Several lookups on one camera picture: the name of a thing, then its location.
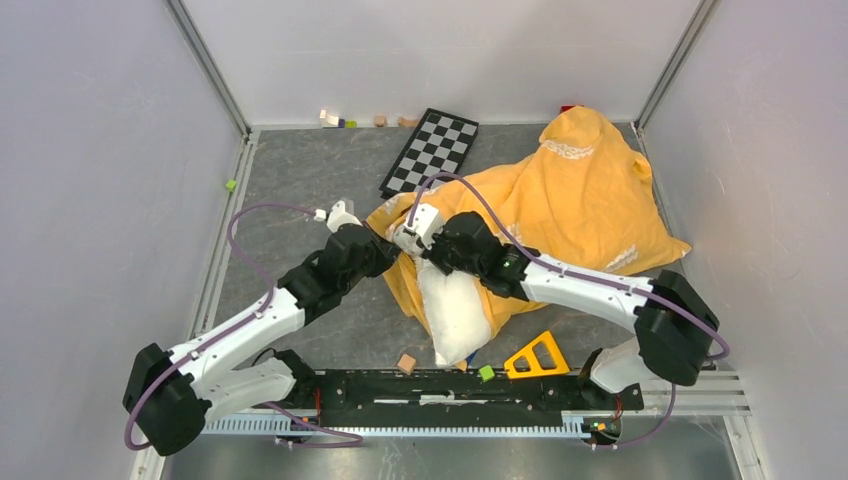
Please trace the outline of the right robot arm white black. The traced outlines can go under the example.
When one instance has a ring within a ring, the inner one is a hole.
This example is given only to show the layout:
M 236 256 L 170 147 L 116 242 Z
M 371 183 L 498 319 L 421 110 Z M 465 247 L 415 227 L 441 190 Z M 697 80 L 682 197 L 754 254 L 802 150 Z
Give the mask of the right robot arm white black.
M 413 246 L 445 274 L 463 272 L 498 297 L 569 307 L 631 332 L 632 339 L 586 362 L 577 392 L 591 408 L 646 380 L 694 385 L 718 341 L 719 320 L 677 272 L 633 277 L 570 265 L 502 242 L 477 212 L 444 220 L 426 208 L 414 215 L 410 231 Z

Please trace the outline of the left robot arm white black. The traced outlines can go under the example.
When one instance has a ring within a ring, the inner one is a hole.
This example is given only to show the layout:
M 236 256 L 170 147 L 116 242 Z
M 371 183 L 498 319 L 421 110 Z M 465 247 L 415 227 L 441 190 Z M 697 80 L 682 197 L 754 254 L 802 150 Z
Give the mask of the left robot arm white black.
M 280 400 L 306 405 L 314 394 L 309 375 L 279 359 L 246 369 L 240 363 L 338 307 L 362 279 L 382 275 L 400 253 L 368 227 L 344 224 L 234 317 L 169 349 L 157 343 L 142 348 L 123 397 L 126 446 L 170 456 L 207 424 L 242 409 Z

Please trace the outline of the white pillow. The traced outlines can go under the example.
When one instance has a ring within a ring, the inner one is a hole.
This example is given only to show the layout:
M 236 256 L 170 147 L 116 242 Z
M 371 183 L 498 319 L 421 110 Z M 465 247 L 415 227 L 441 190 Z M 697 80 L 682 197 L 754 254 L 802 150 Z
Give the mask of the white pillow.
M 433 342 L 435 363 L 449 368 L 461 363 L 493 338 L 475 277 L 444 274 L 432 262 L 415 259 L 423 314 Z

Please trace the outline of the blue yellow pillowcase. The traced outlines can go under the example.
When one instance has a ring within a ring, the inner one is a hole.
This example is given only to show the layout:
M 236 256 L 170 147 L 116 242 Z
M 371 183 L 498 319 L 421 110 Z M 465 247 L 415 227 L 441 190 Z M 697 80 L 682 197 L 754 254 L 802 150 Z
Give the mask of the blue yellow pillowcase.
M 477 211 L 502 241 L 619 275 L 671 264 L 690 251 L 660 216 L 646 157 L 606 117 L 585 107 L 554 119 L 537 150 L 523 160 L 463 181 L 435 183 L 422 196 L 398 194 L 374 210 L 368 224 L 389 237 L 420 204 L 437 208 L 444 218 Z M 430 334 L 415 259 L 400 256 L 384 278 L 402 311 Z M 497 297 L 479 282 L 478 291 L 493 337 L 512 316 L 536 309 L 532 302 Z

